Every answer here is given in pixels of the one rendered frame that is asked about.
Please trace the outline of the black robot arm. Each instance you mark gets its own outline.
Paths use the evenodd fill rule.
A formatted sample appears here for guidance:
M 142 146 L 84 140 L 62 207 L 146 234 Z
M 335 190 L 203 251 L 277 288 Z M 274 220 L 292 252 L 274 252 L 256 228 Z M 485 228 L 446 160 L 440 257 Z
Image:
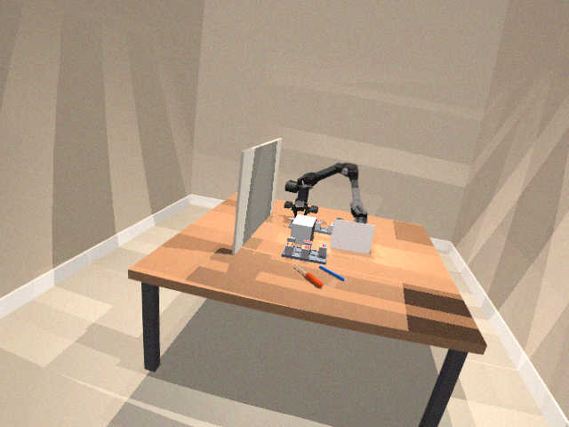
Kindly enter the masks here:
M 348 170 L 344 168 L 348 168 Z M 319 181 L 336 173 L 342 173 L 343 175 L 349 177 L 351 180 L 354 201 L 350 202 L 350 204 L 351 214 L 353 214 L 354 218 L 356 218 L 354 222 L 367 224 L 367 211 L 364 209 L 359 197 L 357 184 L 358 166 L 355 164 L 348 162 L 336 163 L 336 165 L 332 165 L 316 173 L 305 173 L 303 176 L 297 179 L 298 181 L 289 180 L 285 184 L 284 189 L 285 191 L 292 193 L 297 193 L 299 191 L 298 195 L 307 197 L 309 195 L 309 189 L 313 189 L 313 186 L 316 185 Z M 302 184 L 302 181 L 304 184 Z M 308 202 L 305 202 L 304 198 L 302 200 L 295 198 L 294 206 L 296 212 L 303 212 L 304 209 L 308 208 Z

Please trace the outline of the orange-handled screwdriver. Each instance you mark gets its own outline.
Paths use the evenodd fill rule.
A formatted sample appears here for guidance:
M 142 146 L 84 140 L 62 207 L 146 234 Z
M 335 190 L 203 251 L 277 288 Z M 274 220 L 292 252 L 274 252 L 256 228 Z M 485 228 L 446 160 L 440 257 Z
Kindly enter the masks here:
M 314 282 L 317 286 L 322 287 L 324 284 L 322 281 L 320 281 L 319 279 L 315 278 L 314 276 L 312 276 L 310 273 L 306 273 L 303 270 L 301 270 L 298 266 L 295 266 L 297 269 L 299 269 L 300 271 L 302 271 L 305 275 L 306 278 L 312 282 Z

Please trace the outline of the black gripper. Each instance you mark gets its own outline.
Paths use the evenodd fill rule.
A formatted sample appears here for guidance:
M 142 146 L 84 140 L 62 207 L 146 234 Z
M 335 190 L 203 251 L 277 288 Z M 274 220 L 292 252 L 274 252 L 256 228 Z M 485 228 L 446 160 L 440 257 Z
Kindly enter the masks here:
M 303 196 L 298 195 L 298 200 L 302 200 L 303 198 L 304 198 L 305 202 L 308 202 L 308 197 L 303 197 Z M 293 202 L 286 201 L 284 203 L 284 208 L 288 208 L 288 209 L 292 208 L 291 211 L 293 211 L 294 218 L 296 218 L 297 212 L 295 211 L 295 206 L 294 206 Z M 317 214 L 318 206 L 315 206 L 315 205 L 312 205 L 311 207 L 308 206 L 308 208 L 305 209 L 304 215 L 310 214 L 310 212 L 313 214 Z

